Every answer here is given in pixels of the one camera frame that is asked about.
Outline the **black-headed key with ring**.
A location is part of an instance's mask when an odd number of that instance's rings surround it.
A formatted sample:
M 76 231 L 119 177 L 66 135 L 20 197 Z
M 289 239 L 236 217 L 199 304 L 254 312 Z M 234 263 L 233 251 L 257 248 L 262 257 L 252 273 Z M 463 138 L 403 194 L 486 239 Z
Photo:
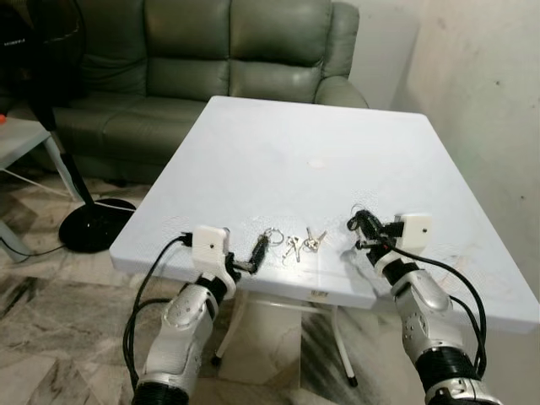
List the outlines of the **black-headed key with ring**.
M 356 202 L 351 205 L 350 212 L 352 215 L 346 223 L 348 230 L 359 230 L 363 233 L 381 228 L 381 221 L 364 204 Z

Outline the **silver bunch of keys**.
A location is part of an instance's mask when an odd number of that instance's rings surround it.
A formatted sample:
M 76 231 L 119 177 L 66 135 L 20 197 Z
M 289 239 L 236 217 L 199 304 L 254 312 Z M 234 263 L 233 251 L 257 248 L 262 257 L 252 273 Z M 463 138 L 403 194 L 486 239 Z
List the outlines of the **silver bunch of keys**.
M 265 244 L 266 253 L 269 253 L 273 247 L 283 246 L 282 263 L 289 265 L 289 260 L 293 260 L 298 265 L 302 263 L 305 254 L 311 258 L 317 258 L 327 235 L 328 230 L 317 232 L 310 227 L 307 228 L 306 236 L 286 235 L 280 229 L 266 228 L 258 236 L 257 242 Z

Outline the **white folding table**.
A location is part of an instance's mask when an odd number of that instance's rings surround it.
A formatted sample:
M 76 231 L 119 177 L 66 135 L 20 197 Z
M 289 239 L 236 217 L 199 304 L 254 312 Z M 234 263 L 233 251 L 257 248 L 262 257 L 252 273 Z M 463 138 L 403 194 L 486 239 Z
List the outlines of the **white folding table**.
M 163 253 L 182 232 L 226 228 L 244 259 L 266 229 L 313 230 L 323 236 L 316 270 L 282 269 L 283 250 L 274 247 L 240 289 L 391 314 L 393 301 L 346 226 L 361 209 L 382 221 L 431 216 L 422 256 L 466 275 L 485 305 L 491 343 L 483 380 L 505 402 L 512 388 L 537 388 L 539 348 L 516 339 L 539 327 L 540 305 L 420 113 L 215 96 L 112 244 L 111 262 L 120 273 L 155 267 L 159 277 L 192 281 L 189 250 Z

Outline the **black standing fan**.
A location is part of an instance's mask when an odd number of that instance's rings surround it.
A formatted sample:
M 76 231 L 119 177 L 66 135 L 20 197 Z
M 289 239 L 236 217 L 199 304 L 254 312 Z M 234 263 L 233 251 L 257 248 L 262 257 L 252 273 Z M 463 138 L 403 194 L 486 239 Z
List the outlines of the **black standing fan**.
M 34 32 L 30 42 L 30 66 L 24 74 L 35 86 L 30 96 L 30 109 L 50 134 L 53 147 L 50 152 L 54 154 L 58 172 L 67 175 L 71 189 L 83 203 L 62 221 L 59 240 L 76 253 L 100 253 L 115 242 L 124 224 L 131 219 L 134 205 L 118 199 L 95 199 L 78 172 L 76 159 L 62 145 L 54 108 L 68 103 L 81 90 L 81 85 L 77 84 L 76 69 L 61 57 L 54 57 L 49 45 L 76 35 L 84 20 L 81 17 L 74 20 L 73 27 L 64 35 L 51 35 L 51 31 L 58 28 L 59 18 L 46 15 L 42 3 L 47 1 L 55 0 L 26 0 Z

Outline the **grey-green leather sofa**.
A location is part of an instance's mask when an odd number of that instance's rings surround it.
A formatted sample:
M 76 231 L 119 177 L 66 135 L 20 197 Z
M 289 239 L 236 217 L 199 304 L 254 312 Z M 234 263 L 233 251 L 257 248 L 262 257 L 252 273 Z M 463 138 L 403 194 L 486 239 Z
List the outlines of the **grey-green leather sofa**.
M 0 113 L 44 86 L 83 177 L 150 184 L 215 96 L 346 105 L 359 9 L 337 0 L 0 0 Z

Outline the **small grey side table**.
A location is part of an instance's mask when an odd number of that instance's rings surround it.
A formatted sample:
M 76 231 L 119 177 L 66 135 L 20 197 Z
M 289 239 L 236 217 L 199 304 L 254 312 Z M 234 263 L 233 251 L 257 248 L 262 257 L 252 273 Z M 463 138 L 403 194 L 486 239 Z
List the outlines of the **small grey side table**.
M 46 151 L 49 152 L 51 162 L 57 167 L 64 185 L 68 188 L 66 192 L 59 192 L 57 189 L 44 186 L 39 182 L 24 178 L 8 170 L 8 167 L 16 159 L 22 159 L 27 152 L 40 145 L 46 147 Z M 63 196 L 68 200 L 73 200 L 76 197 L 73 194 L 73 186 L 71 186 L 71 179 L 67 174 L 66 166 L 62 162 L 61 150 L 59 150 L 59 146 L 51 133 L 38 121 L 8 118 L 4 123 L 0 123 L 0 172 L 12 175 L 21 181 L 26 181 L 27 184 L 32 186 L 38 186 L 44 192 L 59 194 L 59 196 Z

